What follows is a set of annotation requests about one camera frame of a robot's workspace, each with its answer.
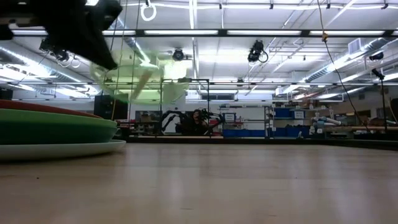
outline white plate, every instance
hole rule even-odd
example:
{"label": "white plate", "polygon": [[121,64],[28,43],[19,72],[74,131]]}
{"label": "white plate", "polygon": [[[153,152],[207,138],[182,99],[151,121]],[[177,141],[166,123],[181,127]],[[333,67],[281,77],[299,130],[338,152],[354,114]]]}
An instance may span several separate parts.
{"label": "white plate", "polygon": [[122,140],[111,140],[105,143],[86,144],[0,145],[0,161],[91,156],[114,152],[122,148],[125,143]]}

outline green plate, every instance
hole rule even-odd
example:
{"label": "green plate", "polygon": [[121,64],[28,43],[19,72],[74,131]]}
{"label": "green plate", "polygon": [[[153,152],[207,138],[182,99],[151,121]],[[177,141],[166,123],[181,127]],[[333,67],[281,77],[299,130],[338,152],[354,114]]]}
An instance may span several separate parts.
{"label": "green plate", "polygon": [[108,142],[116,122],[68,114],[0,109],[0,144]]}

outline person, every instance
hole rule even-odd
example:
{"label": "person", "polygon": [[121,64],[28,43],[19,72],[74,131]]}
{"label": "person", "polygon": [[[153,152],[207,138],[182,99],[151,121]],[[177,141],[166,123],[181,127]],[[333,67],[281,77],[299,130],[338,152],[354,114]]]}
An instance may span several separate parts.
{"label": "person", "polygon": [[201,111],[195,110],[192,117],[179,124],[176,131],[177,129],[184,135],[204,135],[208,131],[208,125]]}

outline speaker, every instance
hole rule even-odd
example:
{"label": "speaker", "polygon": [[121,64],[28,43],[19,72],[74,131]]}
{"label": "speaker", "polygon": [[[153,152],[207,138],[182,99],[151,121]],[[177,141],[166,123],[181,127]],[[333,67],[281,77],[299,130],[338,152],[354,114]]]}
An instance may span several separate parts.
{"label": "speaker", "polygon": [[0,89],[0,100],[12,100],[12,90]]}
{"label": "speaker", "polygon": [[[118,95],[118,97],[128,97],[127,94]],[[129,104],[114,100],[112,96],[101,95],[94,98],[94,115],[100,116],[104,119],[112,119],[112,111],[114,108],[113,119],[127,119]]]}

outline red plate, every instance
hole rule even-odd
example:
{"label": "red plate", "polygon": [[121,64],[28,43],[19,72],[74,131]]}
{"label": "red plate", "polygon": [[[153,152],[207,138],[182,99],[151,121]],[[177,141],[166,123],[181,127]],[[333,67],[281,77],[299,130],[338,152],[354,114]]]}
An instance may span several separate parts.
{"label": "red plate", "polygon": [[87,116],[92,118],[101,118],[99,116],[83,113],[79,111],[67,110],[62,108],[56,108],[54,106],[37,105],[34,103],[23,103],[11,100],[0,100],[0,109],[13,109],[13,110],[29,110],[29,111],[40,111],[48,113],[60,113],[60,114],[70,114],[77,116]]}

